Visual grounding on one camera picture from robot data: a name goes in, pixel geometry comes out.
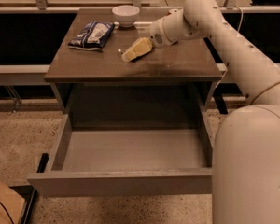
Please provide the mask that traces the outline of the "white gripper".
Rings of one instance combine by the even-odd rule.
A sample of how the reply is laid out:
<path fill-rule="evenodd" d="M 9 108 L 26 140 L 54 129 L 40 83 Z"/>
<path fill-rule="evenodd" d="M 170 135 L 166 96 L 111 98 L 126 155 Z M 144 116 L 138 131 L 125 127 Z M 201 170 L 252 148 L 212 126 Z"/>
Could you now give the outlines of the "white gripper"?
<path fill-rule="evenodd" d="M 121 55 L 124 62 L 130 62 L 151 52 L 153 46 L 155 48 L 162 48 L 180 40 L 188 39 L 190 26 L 185 20 L 183 12 L 176 11 L 152 22 L 149 26 L 149 34 L 152 42 L 146 37 L 138 38 Z"/>

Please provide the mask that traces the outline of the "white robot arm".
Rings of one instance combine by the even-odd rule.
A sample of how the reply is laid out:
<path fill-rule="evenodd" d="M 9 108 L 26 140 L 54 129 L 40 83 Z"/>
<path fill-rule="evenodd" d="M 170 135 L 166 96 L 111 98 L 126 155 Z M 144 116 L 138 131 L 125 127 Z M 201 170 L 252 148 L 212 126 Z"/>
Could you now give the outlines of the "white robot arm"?
<path fill-rule="evenodd" d="M 125 62 L 182 39 L 206 36 L 247 100 L 217 130 L 213 224 L 280 224 L 280 67 L 224 19 L 216 0 L 186 0 L 154 21 Z"/>

